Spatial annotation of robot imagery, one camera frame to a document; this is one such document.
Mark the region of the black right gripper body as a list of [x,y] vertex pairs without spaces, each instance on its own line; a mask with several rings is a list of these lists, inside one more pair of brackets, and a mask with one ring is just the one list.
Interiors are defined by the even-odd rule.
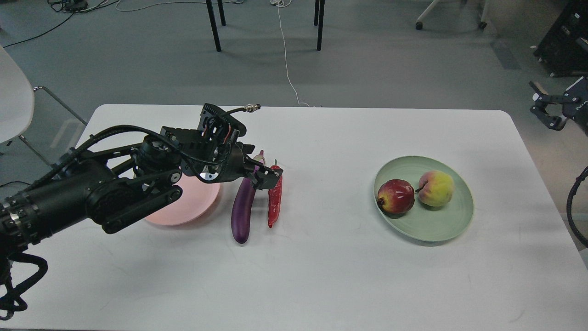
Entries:
[[588,134],[588,79],[587,76],[579,78],[571,86],[567,87],[564,96],[571,99],[571,103],[563,105],[565,118],[574,121],[584,132]]

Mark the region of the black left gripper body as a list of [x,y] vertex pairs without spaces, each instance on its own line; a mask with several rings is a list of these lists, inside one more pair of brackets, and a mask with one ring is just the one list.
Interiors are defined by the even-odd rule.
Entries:
[[243,154],[237,145],[222,163],[215,166],[202,166],[194,170],[194,175],[204,183],[233,182],[242,177],[248,177],[255,170],[256,164],[249,154]]

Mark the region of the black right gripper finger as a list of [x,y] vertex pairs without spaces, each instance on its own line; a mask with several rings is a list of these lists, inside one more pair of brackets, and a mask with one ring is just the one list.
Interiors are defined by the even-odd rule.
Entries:
[[563,115],[550,115],[550,113],[546,111],[546,106],[534,105],[531,106],[530,111],[540,120],[544,126],[546,126],[546,128],[554,131],[563,130],[569,121],[569,118]]
[[555,96],[549,94],[541,84],[535,81],[529,81],[529,86],[534,91],[532,100],[538,103],[569,103],[571,99],[568,96]]

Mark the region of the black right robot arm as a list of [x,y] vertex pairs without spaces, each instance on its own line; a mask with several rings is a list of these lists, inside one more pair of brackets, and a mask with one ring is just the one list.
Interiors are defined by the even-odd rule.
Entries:
[[[561,131],[568,121],[575,122],[584,132],[587,133],[588,123],[588,83],[587,77],[582,76],[571,86],[565,89],[561,95],[553,95],[548,92],[538,82],[529,81],[529,86],[534,91],[533,102],[530,111],[546,128]],[[561,105],[561,115],[550,115],[546,111],[549,105]],[[588,168],[576,177],[571,190],[568,193],[565,202],[565,216],[575,238],[584,247],[587,247],[587,237],[582,234],[575,224],[572,215],[572,204],[581,184],[587,180]]]

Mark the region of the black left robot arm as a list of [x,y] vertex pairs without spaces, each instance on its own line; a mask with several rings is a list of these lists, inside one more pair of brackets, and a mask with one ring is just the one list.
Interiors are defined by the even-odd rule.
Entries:
[[195,129],[163,126],[160,133],[117,125],[71,149],[31,186],[1,201],[1,310],[9,320],[27,309],[22,295],[48,271],[44,258],[27,254],[36,245],[84,219],[107,234],[138,222],[180,199],[182,176],[206,184],[249,181],[252,190],[276,188],[283,170],[250,154],[238,141],[246,126],[234,113],[206,103]]

